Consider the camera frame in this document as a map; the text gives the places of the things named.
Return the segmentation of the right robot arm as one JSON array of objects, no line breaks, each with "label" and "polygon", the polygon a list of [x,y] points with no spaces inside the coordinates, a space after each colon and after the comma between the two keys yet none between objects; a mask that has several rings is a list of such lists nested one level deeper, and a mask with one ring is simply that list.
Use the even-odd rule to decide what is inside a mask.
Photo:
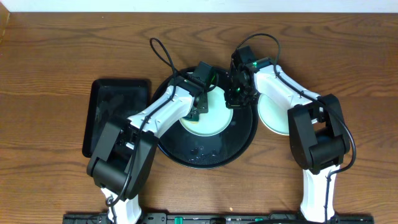
[{"label": "right robot arm", "polygon": [[329,223],[334,184],[343,158],[355,150],[336,96],[321,96],[290,78],[270,58],[234,58],[227,105],[243,107],[257,102],[262,122],[275,133],[288,135],[290,151],[303,170],[300,211],[309,222]]}]

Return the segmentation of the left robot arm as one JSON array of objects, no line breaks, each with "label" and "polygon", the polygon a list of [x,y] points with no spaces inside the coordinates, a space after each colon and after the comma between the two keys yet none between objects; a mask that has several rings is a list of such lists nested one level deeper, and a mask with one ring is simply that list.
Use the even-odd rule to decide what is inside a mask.
[{"label": "left robot arm", "polygon": [[154,160],[160,137],[207,97],[210,81],[176,77],[164,94],[140,113],[115,116],[104,126],[86,173],[106,199],[111,223],[137,223],[138,194]]}]

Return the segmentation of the light blue plate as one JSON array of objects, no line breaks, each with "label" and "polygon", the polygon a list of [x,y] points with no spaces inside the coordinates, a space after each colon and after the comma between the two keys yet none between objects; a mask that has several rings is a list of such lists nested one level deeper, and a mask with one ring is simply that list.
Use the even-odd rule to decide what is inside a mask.
[{"label": "light blue plate", "polygon": [[289,135],[287,111],[280,108],[268,96],[261,95],[257,104],[257,111],[263,124],[276,134]]},{"label": "light blue plate", "polygon": [[198,121],[181,118],[181,125],[197,136],[213,136],[225,130],[233,118],[233,109],[226,107],[224,90],[215,87],[208,92],[208,112],[199,114]]}]

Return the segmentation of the green yellow sponge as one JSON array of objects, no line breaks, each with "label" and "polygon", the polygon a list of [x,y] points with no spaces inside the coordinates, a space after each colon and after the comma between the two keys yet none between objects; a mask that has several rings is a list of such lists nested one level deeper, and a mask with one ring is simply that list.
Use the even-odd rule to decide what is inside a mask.
[{"label": "green yellow sponge", "polygon": [[184,117],[184,119],[192,123],[197,123],[199,122],[200,115],[197,113],[189,113]]}]

